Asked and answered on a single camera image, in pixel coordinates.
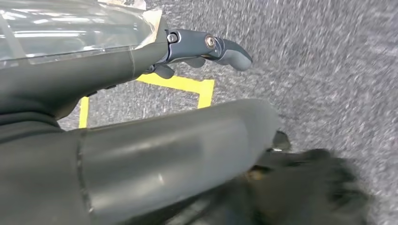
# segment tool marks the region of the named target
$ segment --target dark gray fabric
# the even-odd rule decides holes
[[[376,196],[371,217],[398,221],[398,1],[150,0],[171,27],[241,43],[255,65],[207,63],[176,74],[214,78],[214,103],[268,98],[295,150],[333,148],[360,168]],[[92,97],[93,126],[188,110],[197,96],[131,82]],[[62,121],[74,128],[76,120]]]

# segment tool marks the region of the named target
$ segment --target clear plastic shield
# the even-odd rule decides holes
[[[156,40],[160,19],[94,0],[0,0],[0,69],[132,51]]]

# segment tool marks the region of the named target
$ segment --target metal screw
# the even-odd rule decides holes
[[[214,49],[214,47],[215,47],[215,39],[214,39],[213,36],[207,35],[207,36],[206,36],[206,39],[205,39],[205,42],[206,42],[206,46],[207,46],[209,49]]]
[[[178,37],[177,37],[176,34],[169,34],[169,35],[167,35],[167,41],[169,43],[177,42],[178,41]]]

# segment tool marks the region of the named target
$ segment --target robotic finger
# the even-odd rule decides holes
[[[174,71],[169,63],[185,62],[193,68],[202,67],[206,60],[220,65],[230,65],[238,71],[247,70],[253,60],[237,43],[214,37],[207,32],[173,29],[165,30],[168,52],[156,64],[151,65],[145,73],[157,73],[163,78],[171,78]]]

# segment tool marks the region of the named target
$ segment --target yellow floor marking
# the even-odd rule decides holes
[[[88,97],[83,97],[80,100],[79,128],[87,127],[89,102]]]
[[[186,77],[173,76],[170,79],[163,79],[157,74],[146,74],[140,76],[137,81],[158,85],[177,90],[189,91],[199,94],[198,108],[209,107],[213,98],[214,80],[196,81]],[[80,101],[79,128],[87,127],[89,110],[89,98],[84,97]]]
[[[198,108],[209,107],[213,98],[214,80],[195,81],[193,79],[180,76],[163,79],[157,74],[152,73],[140,76],[137,81],[198,93]]]
[[[214,80],[203,80],[200,82],[198,109],[209,107],[213,98]]]

